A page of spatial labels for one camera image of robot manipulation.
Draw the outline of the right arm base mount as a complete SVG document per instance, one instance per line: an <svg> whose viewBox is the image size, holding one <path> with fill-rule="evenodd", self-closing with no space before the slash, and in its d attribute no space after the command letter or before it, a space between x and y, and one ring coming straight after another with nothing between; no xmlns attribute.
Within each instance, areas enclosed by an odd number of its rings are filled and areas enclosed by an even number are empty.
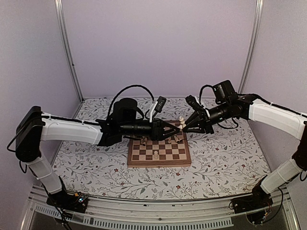
<svg viewBox="0 0 307 230"><path fill-rule="evenodd" d="M272 204L271 194L265 193L260 186L256 186L250 195L232 199L229 207L234 210L235 214L261 209L259 212L247 214L247 219L251 224L259 225L265 222Z"/></svg>

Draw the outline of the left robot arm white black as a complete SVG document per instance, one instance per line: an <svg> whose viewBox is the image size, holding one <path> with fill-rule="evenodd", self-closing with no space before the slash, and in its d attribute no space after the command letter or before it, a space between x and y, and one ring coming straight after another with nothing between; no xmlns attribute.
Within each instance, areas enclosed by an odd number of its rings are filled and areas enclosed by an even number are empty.
<svg viewBox="0 0 307 230"><path fill-rule="evenodd" d="M34 106L16 129L11 141L15 144L12 152L34 172L47 192L53 195L53 201L61 208L67 208L71 204L71 197L66 194L60 177L41 153L41 141L77 141L101 147L119 143L124 136L149 137L161 141L180 131L174 125L154 118L154 114L162 111L164 104L164 98L153 102L149 119L145 119L136 100L123 98L112 102L113 110L108 112L105 120L95 121L52 116L43 113L39 106Z"/></svg>

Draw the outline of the light wooden king piece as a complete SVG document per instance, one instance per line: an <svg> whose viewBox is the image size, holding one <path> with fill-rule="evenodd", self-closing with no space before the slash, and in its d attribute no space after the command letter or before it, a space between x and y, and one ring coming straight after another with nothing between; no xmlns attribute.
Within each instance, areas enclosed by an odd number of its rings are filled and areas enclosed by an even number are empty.
<svg viewBox="0 0 307 230"><path fill-rule="evenodd" d="M155 150L153 153L153 159L156 161L159 160L159 152L157 150Z"/></svg>

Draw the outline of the light wooden queen piece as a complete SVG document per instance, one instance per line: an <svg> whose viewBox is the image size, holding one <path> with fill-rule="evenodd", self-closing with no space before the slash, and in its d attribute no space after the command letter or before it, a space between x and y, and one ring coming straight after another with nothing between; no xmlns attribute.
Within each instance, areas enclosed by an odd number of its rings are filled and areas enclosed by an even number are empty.
<svg viewBox="0 0 307 230"><path fill-rule="evenodd" d="M182 130L183 128L186 127L185 119L182 116L180 116L178 119L179 119L179 122L180 122L180 125L178 127Z"/></svg>

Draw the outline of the wooden chess board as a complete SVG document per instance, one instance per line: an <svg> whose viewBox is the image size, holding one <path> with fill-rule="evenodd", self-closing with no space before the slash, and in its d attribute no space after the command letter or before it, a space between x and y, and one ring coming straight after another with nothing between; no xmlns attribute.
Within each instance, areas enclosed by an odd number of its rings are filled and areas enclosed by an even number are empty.
<svg viewBox="0 0 307 230"><path fill-rule="evenodd" d="M167 139L152 141L147 138L146 146L140 144L140 140L130 140L128 149L128 167L132 168L158 168L158 167L189 167L191 157L187 135L184 132L177 134L181 141L176 143L174 136L171 144ZM153 159L154 151L159 152L159 160Z"/></svg>

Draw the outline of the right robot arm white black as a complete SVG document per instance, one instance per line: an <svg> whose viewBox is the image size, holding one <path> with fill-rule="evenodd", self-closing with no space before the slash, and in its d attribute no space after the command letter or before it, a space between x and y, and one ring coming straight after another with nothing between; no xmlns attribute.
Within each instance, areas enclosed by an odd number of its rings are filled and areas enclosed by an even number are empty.
<svg viewBox="0 0 307 230"><path fill-rule="evenodd" d="M186 97L194 112L186 120L184 132L212 134L213 125L230 118L242 118L269 125L300 141L291 159L265 176L256 186L258 191L249 197L248 205L258 209L266 202L266 194L307 170L307 115L268 102L255 93L239 94L229 80L211 86L211 89L217 104L211 109L201 104L200 97Z"/></svg>

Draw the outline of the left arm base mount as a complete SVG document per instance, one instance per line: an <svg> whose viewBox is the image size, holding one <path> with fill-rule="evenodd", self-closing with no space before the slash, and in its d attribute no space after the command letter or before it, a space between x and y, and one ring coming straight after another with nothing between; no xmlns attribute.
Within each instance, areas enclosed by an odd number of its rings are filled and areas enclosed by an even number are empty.
<svg viewBox="0 0 307 230"><path fill-rule="evenodd" d="M67 193L65 188L61 191L51 194L44 187L48 196L47 204L63 210L85 213L88 205L88 195L76 192L74 194Z"/></svg>

